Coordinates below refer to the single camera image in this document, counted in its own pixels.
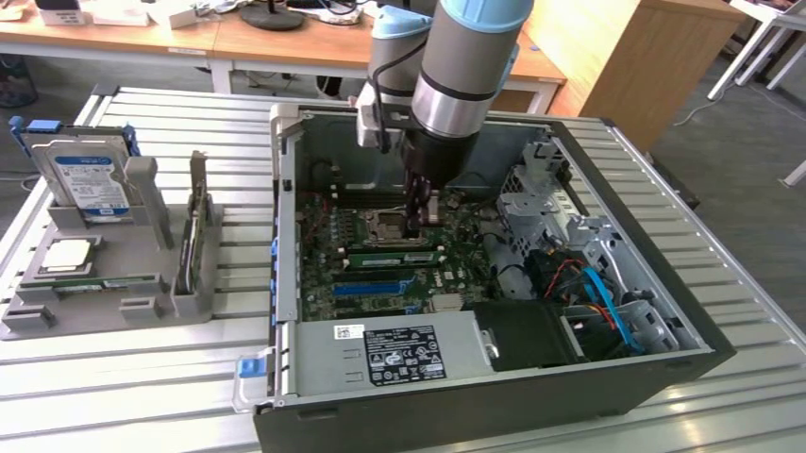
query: gray floor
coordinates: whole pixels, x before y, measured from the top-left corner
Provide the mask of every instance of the gray floor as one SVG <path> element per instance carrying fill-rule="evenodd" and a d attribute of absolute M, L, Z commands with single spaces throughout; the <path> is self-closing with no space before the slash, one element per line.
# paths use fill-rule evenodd
<path fill-rule="evenodd" d="M 2 111 L 2 124 L 11 115 L 55 118 L 69 122 L 98 82 L 140 88 L 209 91 L 209 76 L 186 68 L 144 68 L 117 62 L 70 59 L 29 59 L 39 100 L 22 109 Z M 727 64 L 713 64 L 679 119 L 701 105 L 705 92 Z M 245 78 L 234 79 L 234 92 L 294 97 L 314 96 L 310 77 L 288 85 L 274 75 L 265 87 L 249 89 Z M 360 81 L 346 83 L 354 93 Z M 773 94 L 776 102 L 784 103 Z M 744 264 L 780 307 L 806 329 L 806 305 L 799 284 L 806 269 L 806 181 L 785 189 L 777 179 L 806 159 L 806 125 L 749 88 L 732 88 L 724 100 L 703 110 L 681 127 L 671 127 L 651 150 L 703 204 L 700 217 Z M 9 134 L 0 134 L 0 168 L 31 169 Z M 0 182 L 0 234 L 5 231 L 25 193 L 14 183 Z"/>

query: wooden desk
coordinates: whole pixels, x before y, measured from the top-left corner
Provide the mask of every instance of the wooden desk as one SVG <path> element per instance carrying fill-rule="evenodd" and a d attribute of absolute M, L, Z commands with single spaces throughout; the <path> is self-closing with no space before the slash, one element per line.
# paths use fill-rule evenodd
<path fill-rule="evenodd" d="M 647 151 L 741 21 L 721 0 L 535 0 L 524 31 L 568 77 L 548 113 L 612 119 Z"/>
<path fill-rule="evenodd" d="M 214 92 L 230 92 L 229 72 L 236 69 L 365 78 L 369 31 L 368 20 L 354 26 L 306 20 L 297 30 L 264 31 L 244 24 L 236 15 L 226 15 L 212 51 Z M 543 52 L 529 49 L 533 44 L 525 34 L 521 34 L 519 44 L 520 56 L 504 87 L 528 92 L 525 103 L 531 111 L 545 112 L 553 92 L 565 77 Z"/>
<path fill-rule="evenodd" d="M 21 21 L 0 22 L 0 52 L 205 67 L 218 26 L 217 22 L 177 30 L 156 25 L 45 26 L 30 2 Z"/>

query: table leg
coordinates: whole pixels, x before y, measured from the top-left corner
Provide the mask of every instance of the table leg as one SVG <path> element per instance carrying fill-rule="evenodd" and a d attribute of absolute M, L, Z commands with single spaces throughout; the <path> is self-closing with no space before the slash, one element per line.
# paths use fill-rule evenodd
<path fill-rule="evenodd" d="M 780 71 L 777 71 L 776 76 L 773 77 L 772 81 L 767 85 L 767 90 L 773 90 L 775 88 L 777 88 L 777 85 L 780 84 L 780 80 L 783 80 L 783 77 L 785 77 L 785 73 L 789 72 L 789 70 L 795 66 L 795 63 L 803 58 L 803 54 L 806 54 L 806 43 L 803 43 L 803 45 L 800 45 L 800 48 L 797 49 L 797 51 L 795 52 L 795 54 L 787 61 L 785 65 L 783 66 Z"/>
<path fill-rule="evenodd" d="M 749 81 L 752 74 L 755 74 L 755 72 L 760 69 L 760 66 L 764 63 L 764 61 L 767 60 L 767 57 L 769 56 L 772 51 L 777 48 L 777 45 L 783 42 L 785 36 L 789 33 L 792 33 L 792 31 L 784 27 L 780 27 L 780 29 L 777 29 L 775 36 L 772 36 L 772 39 L 764 46 L 764 50 L 761 50 L 760 53 L 757 54 L 757 57 L 755 57 L 755 60 L 749 64 L 749 67 L 747 68 L 744 73 L 741 75 L 739 75 L 739 77 L 735 79 L 735 84 L 739 87 L 743 87 L 744 85 L 747 85 L 747 82 Z"/>
<path fill-rule="evenodd" d="M 232 94 L 232 80 L 229 75 L 233 68 L 233 63 L 226 59 L 210 60 L 212 72 L 212 92 L 220 94 Z"/>
<path fill-rule="evenodd" d="M 553 95 L 556 94 L 557 85 L 555 83 L 541 83 L 540 89 L 531 96 L 531 102 L 528 103 L 528 109 L 525 113 L 532 115 L 544 115 L 548 111 Z"/>
<path fill-rule="evenodd" d="M 764 36 L 767 36 L 767 33 L 769 32 L 771 29 L 772 29 L 772 22 L 764 22 L 757 27 L 757 30 L 755 30 L 755 33 L 752 33 L 752 36 L 747 40 L 747 44 L 744 45 L 741 52 L 739 52 L 739 55 L 735 56 L 735 59 L 732 60 L 732 63 L 729 64 L 729 67 L 725 70 L 725 73 L 721 74 L 721 77 L 719 78 L 719 81 L 716 82 L 713 89 L 707 94 L 708 100 L 715 101 L 716 98 L 719 97 L 719 93 L 723 91 L 727 83 L 735 77 L 736 73 L 739 72 L 739 69 L 741 68 L 741 65 L 744 64 L 744 61 L 747 61 L 747 59 L 749 58 L 749 55 L 752 54 L 755 47 L 757 47 L 757 44 L 764 39 Z"/>
<path fill-rule="evenodd" d="M 789 175 L 785 176 L 784 179 L 780 179 L 780 182 L 783 183 L 784 186 L 792 187 L 804 176 L 806 176 L 806 160 L 803 161 L 803 163 L 800 163 L 797 165 L 797 167 L 789 173 Z"/>

